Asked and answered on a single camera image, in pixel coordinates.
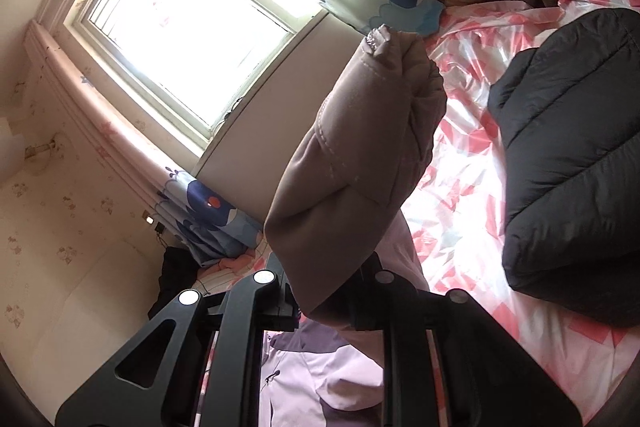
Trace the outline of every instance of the black puffer jacket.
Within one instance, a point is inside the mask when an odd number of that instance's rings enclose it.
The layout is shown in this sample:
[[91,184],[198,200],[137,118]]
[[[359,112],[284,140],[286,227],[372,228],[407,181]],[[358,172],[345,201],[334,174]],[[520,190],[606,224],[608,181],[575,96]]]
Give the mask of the black puffer jacket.
[[492,87],[506,154],[511,287],[640,325],[640,14],[589,13]]

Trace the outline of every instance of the floral wallpaper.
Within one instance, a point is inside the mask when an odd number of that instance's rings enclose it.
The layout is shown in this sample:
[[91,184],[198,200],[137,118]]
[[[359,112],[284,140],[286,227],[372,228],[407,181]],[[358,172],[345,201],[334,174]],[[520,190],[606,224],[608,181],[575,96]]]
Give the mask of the floral wallpaper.
[[60,148],[0,185],[0,352],[53,420],[60,404],[146,320],[163,247],[142,202],[28,76],[28,144]]

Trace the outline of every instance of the brown coat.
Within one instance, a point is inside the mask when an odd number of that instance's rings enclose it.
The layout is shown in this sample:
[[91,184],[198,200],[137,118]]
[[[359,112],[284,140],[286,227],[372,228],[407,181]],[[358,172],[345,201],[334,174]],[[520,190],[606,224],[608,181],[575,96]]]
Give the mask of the brown coat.
[[[374,251],[383,267],[428,288],[400,206],[431,162],[446,101],[438,68],[415,34],[382,26],[347,64],[287,166],[265,223],[309,317],[348,326],[347,309],[325,301]],[[380,339],[353,335],[344,334],[382,361]]]

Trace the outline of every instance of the window frame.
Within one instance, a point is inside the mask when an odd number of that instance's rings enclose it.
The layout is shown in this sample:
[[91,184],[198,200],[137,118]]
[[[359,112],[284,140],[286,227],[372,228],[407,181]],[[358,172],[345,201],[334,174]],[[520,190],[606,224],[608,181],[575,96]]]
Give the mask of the window frame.
[[[257,68],[239,88],[237,96],[228,102],[226,113],[217,124],[209,128],[210,134],[207,136],[203,135],[202,128],[193,126],[190,120],[171,110],[140,82],[138,76],[129,71],[117,54],[111,53],[108,46],[100,42],[100,35],[96,36],[86,25],[79,23],[91,13],[90,8],[94,2],[95,0],[44,0],[37,19],[52,33],[76,67],[127,120],[190,171],[196,169],[200,159],[207,156],[220,142],[271,73],[327,15],[324,9],[320,9],[313,16],[287,18],[286,12],[279,13],[278,6],[271,0],[247,0],[283,26],[289,35],[261,64],[262,67]],[[143,120],[146,120],[146,128],[138,126],[139,121]]]

